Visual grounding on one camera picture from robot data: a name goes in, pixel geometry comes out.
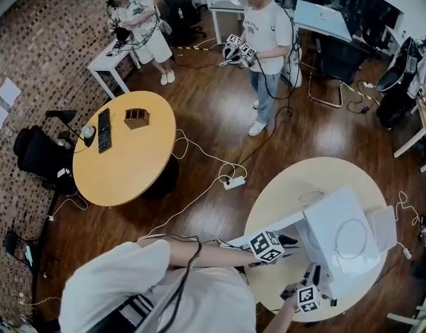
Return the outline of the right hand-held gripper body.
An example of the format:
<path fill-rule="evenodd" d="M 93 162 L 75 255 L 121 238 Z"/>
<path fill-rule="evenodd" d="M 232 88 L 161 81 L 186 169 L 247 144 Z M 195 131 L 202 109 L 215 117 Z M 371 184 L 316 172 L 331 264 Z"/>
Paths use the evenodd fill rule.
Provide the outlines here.
<path fill-rule="evenodd" d="M 315 284 L 301 280 L 288 284 L 280 294 L 281 299 L 288 301 L 295 312 L 309 313 L 321 306 L 321 295 Z"/>

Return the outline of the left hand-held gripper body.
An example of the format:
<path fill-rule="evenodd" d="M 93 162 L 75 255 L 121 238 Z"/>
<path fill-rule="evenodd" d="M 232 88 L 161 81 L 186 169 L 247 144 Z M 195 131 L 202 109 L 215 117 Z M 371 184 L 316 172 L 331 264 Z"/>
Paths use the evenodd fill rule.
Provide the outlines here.
<path fill-rule="evenodd" d="M 263 231 L 248 243 L 254 256 L 266 264 L 281 258 L 285 250 L 273 231 Z"/>

